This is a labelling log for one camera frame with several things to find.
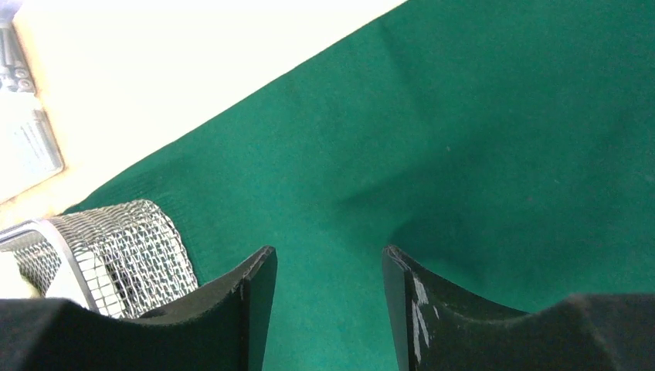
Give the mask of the dark green surgical drape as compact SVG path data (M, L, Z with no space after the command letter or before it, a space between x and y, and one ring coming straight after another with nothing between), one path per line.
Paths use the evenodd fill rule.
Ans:
M266 370L394 370L382 248L524 311L654 289L654 3L409 1L78 205L149 199L200 281L264 245Z

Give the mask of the metal wire mesh tray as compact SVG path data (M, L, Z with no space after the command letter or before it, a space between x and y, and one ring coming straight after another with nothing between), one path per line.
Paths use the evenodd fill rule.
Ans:
M195 291L182 238L150 200L27 220L1 232L34 298L65 298L112 318L139 318Z

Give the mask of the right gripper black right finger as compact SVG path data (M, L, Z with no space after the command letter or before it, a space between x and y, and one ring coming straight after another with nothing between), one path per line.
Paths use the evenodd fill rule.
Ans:
M482 298L395 246L382 271L401 370L652 370L652 294L576 294L527 313Z

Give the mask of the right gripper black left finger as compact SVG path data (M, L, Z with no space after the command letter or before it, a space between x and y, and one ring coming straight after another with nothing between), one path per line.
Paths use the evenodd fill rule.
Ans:
M3 370L260 370L277 277L262 247L232 271L136 319L66 299L1 302Z

